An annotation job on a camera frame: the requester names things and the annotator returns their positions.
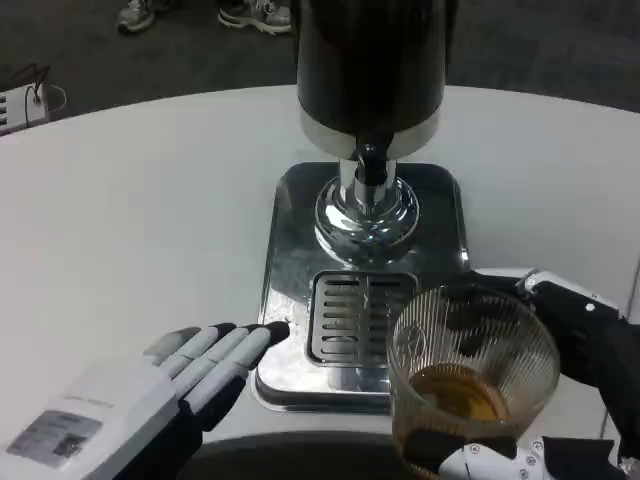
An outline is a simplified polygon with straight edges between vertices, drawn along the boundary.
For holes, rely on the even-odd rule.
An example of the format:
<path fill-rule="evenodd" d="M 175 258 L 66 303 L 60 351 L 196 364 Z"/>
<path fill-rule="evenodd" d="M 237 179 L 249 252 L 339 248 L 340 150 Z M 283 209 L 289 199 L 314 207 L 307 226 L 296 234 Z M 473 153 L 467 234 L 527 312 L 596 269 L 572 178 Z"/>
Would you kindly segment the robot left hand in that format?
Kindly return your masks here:
<path fill-rule="evenodd" d="M 174 479 L 232 410 L 284 321 L 169 332 L 90 366 L 1 450 L 4 479 Z"/>

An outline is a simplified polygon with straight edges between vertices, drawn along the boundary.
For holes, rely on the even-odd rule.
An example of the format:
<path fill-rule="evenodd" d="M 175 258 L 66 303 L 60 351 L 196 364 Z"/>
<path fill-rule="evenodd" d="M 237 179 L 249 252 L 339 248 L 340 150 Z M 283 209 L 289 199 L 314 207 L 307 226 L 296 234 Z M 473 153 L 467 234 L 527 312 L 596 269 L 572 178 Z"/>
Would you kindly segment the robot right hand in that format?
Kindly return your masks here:
<path fill-rule="evenodd" d="M 538 270 L 471 271 L 414 297 L 388 337 L 392 434 L 437 479 L 635 479 L 639 329 Z M 595 388 L 617 440 L 521 437 L 568 377 Z"/>

